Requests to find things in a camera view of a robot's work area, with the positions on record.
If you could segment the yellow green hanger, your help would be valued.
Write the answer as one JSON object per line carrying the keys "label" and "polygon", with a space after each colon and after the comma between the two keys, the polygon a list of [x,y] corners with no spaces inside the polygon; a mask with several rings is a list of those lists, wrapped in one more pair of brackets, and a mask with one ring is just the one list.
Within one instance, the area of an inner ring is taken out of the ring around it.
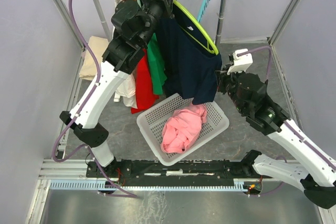
{"label": "yellow green hanger", "polygon": [[195,41],[198,42],[202,47],[204,47],[209,53],[212,53],[212,54],[215,54],[215,55],[219,54],[219,51],[218,51],[217,47],[215,46],[215,43],[212,41],[212,39],[210,38],[210,36],[207,34],[207,32],[205,31],[205,29],[202,27],[201,23],[199,23],[197,21],[197,19],[181,3],[179,3],[177,0],[174,0],[173,4],[176,5],[177,8],[179,10],[181,10],[182,13],[184,13],[188,17],[188,19],[197,27],[198,31],[205,38],[206,45],[202,44],[195,37],[193,37],[193,36],[191,36],[191,37],[193,39],[195,39]]}

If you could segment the navy blue t shirt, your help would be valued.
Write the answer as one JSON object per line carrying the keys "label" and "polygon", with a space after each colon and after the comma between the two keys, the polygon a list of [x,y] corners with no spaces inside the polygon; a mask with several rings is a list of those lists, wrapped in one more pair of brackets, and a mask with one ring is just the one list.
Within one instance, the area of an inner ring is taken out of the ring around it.
{"label": "navy blue t shirt", "polygon": [[173,18],[162,18],[156,30],[167,77],[163,90],[167,96],[177,93],[183,99],[192,99],[193,104],[213,102],[221,54],[209,53],[191,37],[206,45],[197,27],[176,5],[173,14]]}

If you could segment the pink t shirt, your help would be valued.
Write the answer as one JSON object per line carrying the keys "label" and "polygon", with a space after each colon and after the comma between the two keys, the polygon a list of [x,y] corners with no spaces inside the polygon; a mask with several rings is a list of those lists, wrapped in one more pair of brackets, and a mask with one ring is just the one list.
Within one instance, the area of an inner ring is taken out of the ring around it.
{"label": "pink t shirt", "polygon": [[161,150],[165,153],[185,153],[196,142],[206,122],[207,108],[204,104],[190,104],[174,111],[164,125]]}

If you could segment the green t shirt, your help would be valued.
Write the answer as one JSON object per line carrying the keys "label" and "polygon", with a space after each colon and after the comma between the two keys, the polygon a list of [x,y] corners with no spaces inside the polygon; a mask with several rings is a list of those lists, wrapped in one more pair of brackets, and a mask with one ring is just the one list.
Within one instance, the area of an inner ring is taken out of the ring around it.
{"label": "green t shirt", "polygon": [[164,61],[158,46],[156,34],[154,34],[147,46],[148,64],[153,84],[153,93],[160,96],[163,94],[163,85],[167,79],[164,73]]}

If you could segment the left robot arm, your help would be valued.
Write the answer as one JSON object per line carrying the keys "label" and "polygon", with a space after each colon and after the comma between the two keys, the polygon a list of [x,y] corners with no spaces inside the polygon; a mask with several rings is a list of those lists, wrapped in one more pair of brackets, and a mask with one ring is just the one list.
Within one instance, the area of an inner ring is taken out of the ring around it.
{"label": "left robot arm", "polygon": [[107,144],[109,132],[98,119],[116,89],[133,72],[163,17],[171,17],[173,0],[123,0],[115,8],[111,22],[116,35],[109,42],[97,74],[79,103],[63,111],[66,129],[85,143],[105,177],[116,171],[114,155]]}

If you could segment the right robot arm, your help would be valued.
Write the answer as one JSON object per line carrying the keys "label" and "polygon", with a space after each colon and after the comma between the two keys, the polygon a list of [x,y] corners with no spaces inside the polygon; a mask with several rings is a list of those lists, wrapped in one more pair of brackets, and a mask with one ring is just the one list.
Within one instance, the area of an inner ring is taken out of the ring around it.
{"label": "right robot arm", "polygon": [[330,209],[335,206],[335,160],[321,150],[289,114],[267,93],[268,82],[246,72],[217,71],[218,91],[227,94],[239,114],[256,131],[285,148],[299,167],[250,151],[242,162],[246,177],[256,174],[278,179],[301,190],[315,205]]}

